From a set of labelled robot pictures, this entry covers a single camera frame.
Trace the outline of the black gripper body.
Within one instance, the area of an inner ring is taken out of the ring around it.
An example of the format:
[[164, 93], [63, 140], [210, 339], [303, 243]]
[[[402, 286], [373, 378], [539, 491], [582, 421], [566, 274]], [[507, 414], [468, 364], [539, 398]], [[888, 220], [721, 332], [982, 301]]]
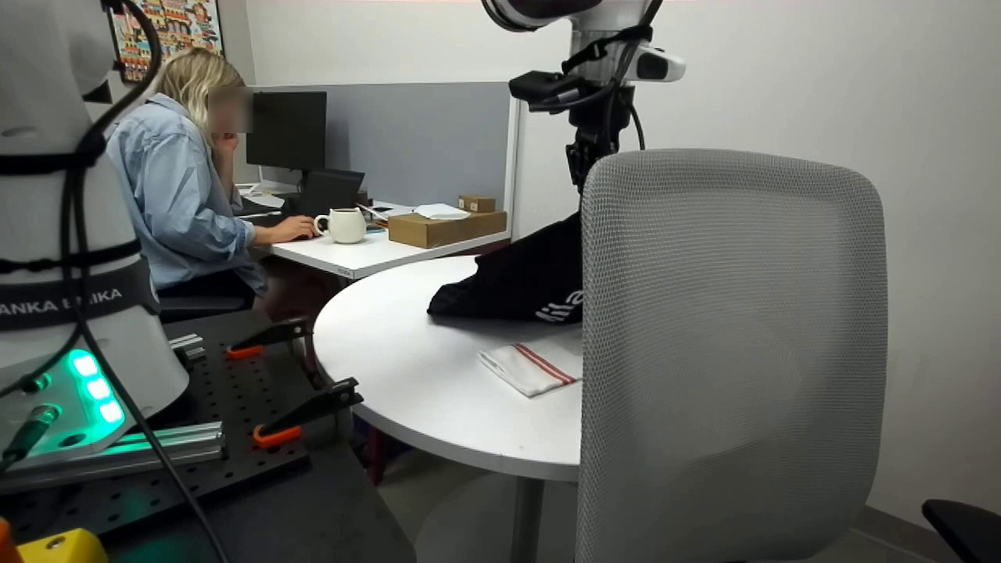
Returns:
[[568, 127], [575, 129], [566, 148], [568, 180], [585, 189], [591, 165], [618, 152], [618, 132], [632, 117], [627, 88], [582, 88], [568, 103]]

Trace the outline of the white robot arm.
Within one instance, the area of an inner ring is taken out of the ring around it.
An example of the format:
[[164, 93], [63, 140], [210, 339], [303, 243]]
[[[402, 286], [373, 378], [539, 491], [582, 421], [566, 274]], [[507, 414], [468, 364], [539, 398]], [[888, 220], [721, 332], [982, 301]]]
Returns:
[[103, 156], [103, 14], [129, 0], [0, 0], [0, 448], [82, 457], [186, 390], [129, 196]]

